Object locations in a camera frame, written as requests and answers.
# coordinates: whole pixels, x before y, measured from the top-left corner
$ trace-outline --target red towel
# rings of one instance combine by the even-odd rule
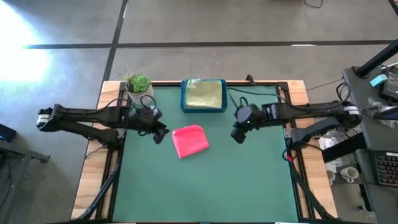
[[[173,142],[180,159],[209,147],[203,128],[196,124],[174,130]]]

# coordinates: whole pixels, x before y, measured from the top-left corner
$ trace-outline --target concrete floor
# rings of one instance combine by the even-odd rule
[[[54,103],[94,108],[109,54],[109,49],[18,49],[24,44],[111,43],[121,3],[0,1],[0,26],[8,34],[0,36],[5,43],[0,123],[18,131],[16,144],[51,155],[49,164],[32,164],[11,223],[70,218],[87,141],[65,132],[39,132],[37,110]],[[398,36],[392,28],[397,22],[388,1],[324,0],[321,9],[310,9],[301,0],[131,0],[119,42],[389,40]],[[110,80],[120,80],[117,73],[125,68],[153,80],[243,79],[250,73],[255,79],[300,79],[311,88],[340,78],[342,68],[361,65],[384,47],[118,49]],[[335,100],[335,86],[308,92],[310,102]],[[374,222],[349,204],[360,202],[357,189],[332,188],[339,216]]]

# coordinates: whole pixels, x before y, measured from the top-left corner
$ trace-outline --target green mat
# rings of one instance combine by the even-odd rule
[[[238,88],[275,93],[273,86]],[[161,122],[170,130],[202,126],[210,147],[179,159],[171,132],[156,145],[152,135],[128,131],[114,222],[297,222],[282,127],[251,131],[238,144],[230,136],[235,107],[229,98],[224,113],[184,114],[179,87],[154,91]],[[231,93],[237,103],[240,96],[257,105],[277,101]]]

